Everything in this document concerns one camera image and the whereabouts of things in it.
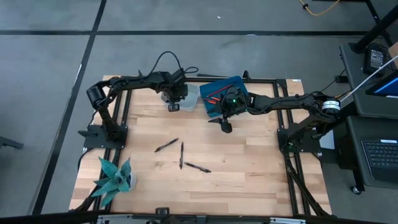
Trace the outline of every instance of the blue container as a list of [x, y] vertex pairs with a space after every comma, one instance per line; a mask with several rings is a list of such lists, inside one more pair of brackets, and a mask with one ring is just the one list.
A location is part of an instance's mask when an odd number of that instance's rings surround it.
[[[207, 96], [209, 94], [212, 94], [215, 91], [217, 91], [217, 90], [219, 90], [219, 89], [221, 89], [223, 87], [226, 87], [228, 85], [233, 85], [235, 87], [240, 87], [240, 89], [243, 91], [243, 93], [245, 93], [245, 95], [248, 94], [248, 90], [244, 86], [242, 78], [240, 76], [235, 76], [235, 77], [227, 78], [225, 80], [219, 80], [219, 81], [216, 81], [216, 82], [212, 82], [212, 83], [200, 86], [200, 97], [202, 98], [202, 100], [204, 98], [208, 98]], [[210, 97], [219, 98], [221, 94], [225, 96], [226, 91], [227, 91], [227, 89], [225, 89], [225, 90], [223, 90], [223, 91], [221, 91], [219, 93], [216, 93], [216, 94], [214, 94], [214, 95], [212, 95]], [[209, 103], [209, 102], [207, 102], [207, 101], [205, 101], [205, 100], [203, 100], [203, 103], [205, 104], [206, 112], [207, 112], [207, 115], [209, 117], [213, 118], [215, 116], [220, 116], [221, 115], [221, 114], [219, 114], [217, 112], [209, 113], [209, 110], [213, 109], [214, 105]]]

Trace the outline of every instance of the laptop keyboard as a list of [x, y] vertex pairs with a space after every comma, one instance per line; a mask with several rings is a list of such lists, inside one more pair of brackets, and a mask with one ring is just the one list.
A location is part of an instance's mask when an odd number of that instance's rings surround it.
[[398, 169], [398, 143], [362, 141], [370, 167]]

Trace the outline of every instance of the artificial plant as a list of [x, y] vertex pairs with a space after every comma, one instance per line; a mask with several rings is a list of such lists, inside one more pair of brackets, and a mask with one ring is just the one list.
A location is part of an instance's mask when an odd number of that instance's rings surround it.
[[101, 188], [93, 193], [92, 197], [100, 196], [106, 193], [104, 199], [102, 199], [101, 207], [110, 203], [112, 198], [119, 192], [128, 192], [130, 190], [131, 181], [131, 167], [130, 158], [124, 162], [122, 168], [119, 170], [115, 164], [106, 159], [98, 157], [101, 161], [101, 168], [103, 172], [108, 176], [106, 178], [95, 180]]

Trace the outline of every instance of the wooden tabletop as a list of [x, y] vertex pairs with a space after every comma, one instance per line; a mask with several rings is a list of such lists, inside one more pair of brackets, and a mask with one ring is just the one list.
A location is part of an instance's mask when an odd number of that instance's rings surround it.
[[[250, 92], [274, 96], [271, 84], [245, 85]], [[289, 95], [303, 94], [300, 80], [287, 80], [287, 86]], [[295, 122], [307, 116], [304, 110], [293, 111]], [[154, 213], [157, 207], [169, 207], [174, 214], [292, 215], [284, 160], [277, 142], [277, 113], [233, 116], [229, 119], [233, 126], [230, 134], [208, 120], [201, 99], [198, 99], [194, 112], [169, 113], [160, 94], [150, 89], [134, 90], [127, 120], [127, 143], [121, 153], [120, 165], [130, 157], [137, 185], [130, 192], [118, 193], [111, 211]], [[95, 118], [95, 123], [100, 123], [99, 117]], [[175, 138], [180, 140], [154, 153], [157, 147]], [[188, 166], [180, 170], [182, 141], [184, 162], [202, 166], [211, 173]], [[95, 187], [93, 181], [98, 179], [101, 169], [98, 156], [103, 155], [104, 149], [94, 149], [81, 161], [70, 208], [79, 206]], [[300, 155], [306, 186], [322, 208], [330, 213], [320, 163], [311, 154]], [[298, 207], [303, 213], [299, 192], [296, 186]]]

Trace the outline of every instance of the wheel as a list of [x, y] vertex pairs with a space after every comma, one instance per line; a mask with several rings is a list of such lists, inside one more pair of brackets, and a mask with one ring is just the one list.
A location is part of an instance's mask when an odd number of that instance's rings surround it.
[[356, 194], [356, 195], [360, 195], [361, 192], [354, 186], [354, 187], [350, 187], [349, 188], [351, 190], [352, 193]]

